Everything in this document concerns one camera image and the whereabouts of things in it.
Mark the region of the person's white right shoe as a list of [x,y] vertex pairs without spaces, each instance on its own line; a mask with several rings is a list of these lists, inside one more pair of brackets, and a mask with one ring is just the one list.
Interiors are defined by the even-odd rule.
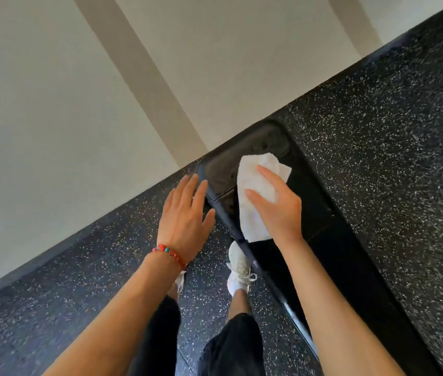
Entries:
[[258,276],[251,271],[250,261],[236,241],[232,242],[229,247],[229,262],[226,265],[231,270],[227,280],[230,295],[234,297],[237,290],[248,293],[250,286],[258,279]]

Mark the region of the person's right forearm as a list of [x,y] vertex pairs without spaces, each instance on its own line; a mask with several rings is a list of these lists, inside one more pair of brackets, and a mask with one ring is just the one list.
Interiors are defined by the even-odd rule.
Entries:
[[325,376],[405,376],[297,233],[273,234],[292,276]]

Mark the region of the person's left forearm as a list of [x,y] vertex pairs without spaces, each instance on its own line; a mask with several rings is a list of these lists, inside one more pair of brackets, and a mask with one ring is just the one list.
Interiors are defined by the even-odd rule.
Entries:
[[149,253],[43,376],[125,376],[148,322],[181,270],[172,255]]

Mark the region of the black padded bench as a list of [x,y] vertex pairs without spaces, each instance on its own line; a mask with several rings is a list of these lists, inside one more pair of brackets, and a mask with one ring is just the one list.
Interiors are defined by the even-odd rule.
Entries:
[[245,155],[265,153],[272,153],[282,164],[291,167],[287,184],[302,201],[302,233],[351,307],[407,376],[443,376],[438,361],[323,188],[297,143],[280,122],[265,119],[206,154],[196,171],[200,181],[208,181],[208,203],[286,310],[310,352],[318,358],[283,256],[272,240],[250,244],[241,231],[238,166]]

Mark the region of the black trousers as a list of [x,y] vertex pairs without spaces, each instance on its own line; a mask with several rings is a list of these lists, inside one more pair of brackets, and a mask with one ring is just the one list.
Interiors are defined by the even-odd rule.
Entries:
[[[180,323],[178,303],[166,296],[148,323],[126,376],[174,376]],[[263,339],[251,314],[236,315],[207,343],[197,376],[266,376]]]

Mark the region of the white cleaning cloth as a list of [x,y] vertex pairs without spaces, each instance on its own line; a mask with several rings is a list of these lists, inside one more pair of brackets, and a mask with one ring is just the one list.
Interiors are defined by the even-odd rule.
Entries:
[[275,202],[277,196],[273,185],[258,172],[258,165],[271,170],[285,183],[292,172],[291,167],[280,163],[271,153],[245,155],[241,158],[237,172],[239,220],[243,237],[249,243],[270,240],[272,237],[245,191],[251,189],[269,202]]

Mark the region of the person's right hand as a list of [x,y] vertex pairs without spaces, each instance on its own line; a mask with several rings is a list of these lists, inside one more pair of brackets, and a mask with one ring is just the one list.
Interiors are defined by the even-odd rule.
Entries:
[[292,246],[301,246],[304,242],[301,231],[301,199],[288,185],[274,172],[257,166],[257,171],[275,189],[277,193],[274,211],[267,220],[262,220],[268,233],[277,247],[283,251]]

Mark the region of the person's white shoe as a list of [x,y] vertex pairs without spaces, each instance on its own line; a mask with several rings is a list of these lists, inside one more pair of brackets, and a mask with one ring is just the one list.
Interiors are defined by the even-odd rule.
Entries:
[[185,282],[185,274],[186,271],[183,270],[181,271],[181,273],[179,274],[179,276],[176,278],[175,282],[174,282],[174,286],[172,287],[173,291],[173,298],[177,300],[178,296],[180,295],[180,293],[183,291],[183,286],[184,286],[184,282]]
[[236,241],[232,242],[229,247],[229,262],[226,265],[231,270],[227,280],[230,295],[234,297],[237,290],[248,293],[250,286],[258,279],[258,276],[251,271],[250,261]]

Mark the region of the person's white left shoe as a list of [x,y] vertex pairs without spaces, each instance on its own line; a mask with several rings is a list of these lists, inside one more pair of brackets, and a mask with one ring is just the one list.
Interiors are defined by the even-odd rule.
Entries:
[[185,274],[186,271],[183,270],[181,271],[181,273],[179,274],[179,276],[176,278],[175,282],[174,282],[174,286],[172,287],[173,291],[173,298],[177,300],[178,296],[180,295],[180,293],[183,291],[183,286],[184,286],[184,282],[185,282]]

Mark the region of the person's left hand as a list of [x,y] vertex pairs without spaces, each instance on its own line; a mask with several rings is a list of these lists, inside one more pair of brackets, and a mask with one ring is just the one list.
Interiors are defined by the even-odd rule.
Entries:
[[208,182],[197,182],[192,205],[181,205],[183,188],[192,175],[184,176],[176,186],[172,206],[159,221],[157,246],[164,246],[176,253],[182,266],[190,263],[201,251],[207,239],[202,239],[201,222],[204,213]]

